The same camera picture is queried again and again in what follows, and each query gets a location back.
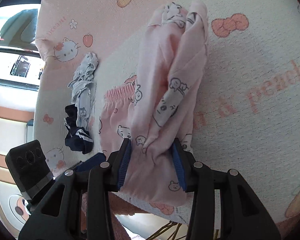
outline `folded pink garment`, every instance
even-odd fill
[[[207,8],[189,12],[171,3],[154,12],[139,51],[137,80],[105,95],[100,145],[109,156],[123,138],[132,154],[121,192],[152,203],[180,206],[186,193],[167,151],[174,138],[192,152],[196,95],[208,59]]]

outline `round metal pin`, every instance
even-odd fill
[[[107,168],[107,167],[109,167],[109,166],[110,166],[110,163],[109,163],[109,162],[103,162],[103,163],[100,164],[100,167],[101,167],[101,168]]]
[[[195,162],[195,163],[193,164],[193,166],[194,166],[195,168],[200,169],[200,168],[203,167],[203,164],[202,164],[201,162]]]
[[[65,175],[66,176],[71,176],[73,174],[73,170],[66,170]]]
[[[237,176],[237,175],[238,175],[238,172],[237,172],[237,170],[235,170],[235,169],[231,169],[231,170],[229,171],[229,173],[230,173],[230,175],[232,175],[232,176]]]

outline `pink clothing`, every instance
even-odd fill
[[[121,192],[152,203],[185,203],[167,150],[179,138],[192,152],[193,111],[208,37],[203,3],[192,2],[189,12],[174,3],[156,10],[140,46],[137,80],[107,92],[100,117],[102,150],[108,156],[122,138],[132,141]]]

